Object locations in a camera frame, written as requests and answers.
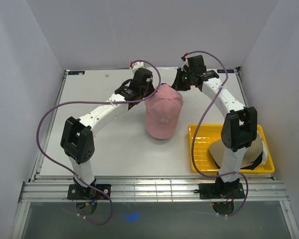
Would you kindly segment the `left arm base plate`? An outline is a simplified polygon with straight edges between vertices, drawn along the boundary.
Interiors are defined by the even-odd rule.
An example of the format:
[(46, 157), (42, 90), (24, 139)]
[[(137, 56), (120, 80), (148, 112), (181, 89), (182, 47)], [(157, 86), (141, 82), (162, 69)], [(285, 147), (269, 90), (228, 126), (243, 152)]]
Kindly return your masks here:
[(91, 196), (84, 196), (78, 191), (75, 184), (71, 184), (68, 188), (66, 198), (68, 200), (106, 200), (107, 197), (104, 194), (107, 194), (109, 197), (111, 196), (111, 184), (97, 184), (95, 188), (102, 191), (102, 193), (96, 191)]

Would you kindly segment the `pink baseball cap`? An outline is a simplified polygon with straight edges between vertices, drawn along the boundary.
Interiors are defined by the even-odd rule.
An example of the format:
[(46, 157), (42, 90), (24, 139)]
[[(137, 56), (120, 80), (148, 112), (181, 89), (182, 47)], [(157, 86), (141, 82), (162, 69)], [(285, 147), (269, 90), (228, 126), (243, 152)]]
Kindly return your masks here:
[(145, 107), (149, 135), (158, 140), (171, 138), (183, 107), (182, 95), (168, 84), (161, 84), (157, 92), (145, 100)]

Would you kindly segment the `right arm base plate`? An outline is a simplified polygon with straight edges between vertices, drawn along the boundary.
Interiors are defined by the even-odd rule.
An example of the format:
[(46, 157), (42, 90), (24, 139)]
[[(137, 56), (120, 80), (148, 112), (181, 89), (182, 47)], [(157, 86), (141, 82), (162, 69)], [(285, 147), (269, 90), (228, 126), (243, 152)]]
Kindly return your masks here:
[(242, 183), (236, 186), (221, 188), (215, 183), (198, 184), (198, 189), (194, 190), (195, 194), (199, 194), (200, 199), (244, 199), (245, 192)]

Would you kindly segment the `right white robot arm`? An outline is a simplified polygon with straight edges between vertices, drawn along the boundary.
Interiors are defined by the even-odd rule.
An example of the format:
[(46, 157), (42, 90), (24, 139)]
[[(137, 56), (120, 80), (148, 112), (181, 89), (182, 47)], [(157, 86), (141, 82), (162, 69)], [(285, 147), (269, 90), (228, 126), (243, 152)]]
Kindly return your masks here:
[(227, 89), (215, 71), (208, 71), (202, 53), (186, 53), (183, 66), (177, 69), (172, 88), (188, 91), (195, 86), (211, 99), (224, 118), (221, 140), (224, 145), (222, 165), (215, 182), (199, 184), (196, 193), (200, 199), (234, 198), (247, 196), (240, 183), (240, 167), (243, 157), (257, 138), (257, 111), (239, 102)]

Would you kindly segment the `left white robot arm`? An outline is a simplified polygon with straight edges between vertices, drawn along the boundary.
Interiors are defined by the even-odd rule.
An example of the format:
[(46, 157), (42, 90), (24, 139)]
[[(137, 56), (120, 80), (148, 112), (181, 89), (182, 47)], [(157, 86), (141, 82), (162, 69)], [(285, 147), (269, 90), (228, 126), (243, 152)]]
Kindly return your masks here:
[(138, 104), (138, 100), (154, 92), (152, 72), (139, 68), (132, 79), (126, 80), (107, 99), (105, 105), (79, 117), (69, 117), (64, 125), (60, 145), (72, 164), (74, 185), (85, 199), (96, 193), (96, 179), (92, 172), (90, 159), (95, 152), (94, 137), (115, 117), (127, 112)]

